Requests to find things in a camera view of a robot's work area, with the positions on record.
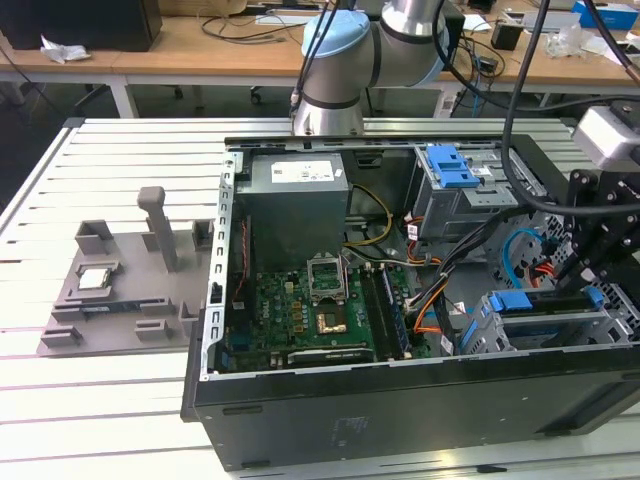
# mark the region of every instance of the slotted aluminum surface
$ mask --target slotted aluminum surface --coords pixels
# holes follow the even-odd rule
[[[284,135],[289,128],[279,119],[102,119],[61,131],[0,217],[0,478],[468,478],[481,476],[475,469],[480,464],[503,466],[509,471],[500,478],[518,479],[630,478],[640,472],[640,409],[634,407],[583,437],[229,476],[204,429],[178,416],[186,353],[35,357],[81,220],[104,218],[113,232],[144,230],[137,190],[162,185],[173,227],[189,228],[190,220],[217,212],[224,138]],[[376,134],[495,135],[502,121],[375,119],[366,128]],[[515,131],[531,135],[565,174],[589,166],[556,120],[522,120]],[[436,414],[425,412],[419,421],[427,428],[429,415]]]

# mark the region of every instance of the gray power supply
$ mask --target gray power supply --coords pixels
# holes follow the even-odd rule
[[[259,270],[305,268],[317,253],[338,256],[349,200],[340,154],[256,156],[237,195],[252,212]]]

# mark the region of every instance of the white table frame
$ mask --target white table frame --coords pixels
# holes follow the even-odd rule
[[[124,74],[124,73],[85,73],[85,72],[26,72],[33,82],[41,83],[73,83],[73,84],[105,84],[111,89],[113,99],[120,118],[138,118],[132,85],[192,85],[196,97],[196,106],[202,105],[202,86],[246,86],[293,87],[295,77],[264,75],[177,75],[177,74]],[[0,72],[0,82],[22,82],[24,78],[17,72]],[[492,90],[496,92],[512,91],[514,84],[496,82]],[[436,102],[434,118],[448,118],[463,86],[456,81],[439,81],[420,87],[424,90],[440,92]],[[559,85],[559,84],[525,84],[524,92],[544,94],[541,105],[545,105],[551,94],[572,93],[588,95],[635,95],[637,87],[603,86],[603,85]]]

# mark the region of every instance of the floor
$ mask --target floor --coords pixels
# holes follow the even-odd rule
[[[73,105],[85,95],[82,85],[47,84],[40,89],[62,113],[73,112]],[[252,105],[246,87],[203,87],[205,108],[194,109],[191,88],[183,87],[184,98],[176,99],[172,88],[163,86],[136,86],[134,96],[141,117],[285,117],[289,111],[289,88],[269,87],[262,89],[260,105]],[[376,95],[372,95],[375,105]],[[436,101],[436,92],[420,90],[389,90],[383,112],[384,117],[430,117]],[[508,101],[506,94],[501,94]],[[523,103],[535,105],[532,95]],[[472,105],[472,98],[463,104]],[[117,118],[111,95],[104,94],[84,109],[91,118]],[[365,116],[369,115],[364,107]],[[582,111],[561,112],[568,120],[579,118]],[[460,106],[455,117],[470,117],[471,108]],[[503,112],[492,105],[481,110],[481,117],[502,117]],[[53,110],[36,91],[26,94],[22,106],[13,106],[7,101],[0,103],[0,211],[6,205],[33,166],[56,136],[65,117]]]

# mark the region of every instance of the light blue robot joint cap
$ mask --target light blue robot joint cap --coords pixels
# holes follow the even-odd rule
[[[322,20],[318,37],[322,36],[322,32],[329,21],[331,12],[327,12]],[[304,28],[304,40],[302,42],[302,54],[306,55],[311,45],[312,37],[316,31],[320,16],[313,18]],[[371,28],[369,18],[362,12],[353,12],[351,10],[338,10],[333,18],[331,27],[324,37],[315,58],[330,57],[352,47],[364,36]]]

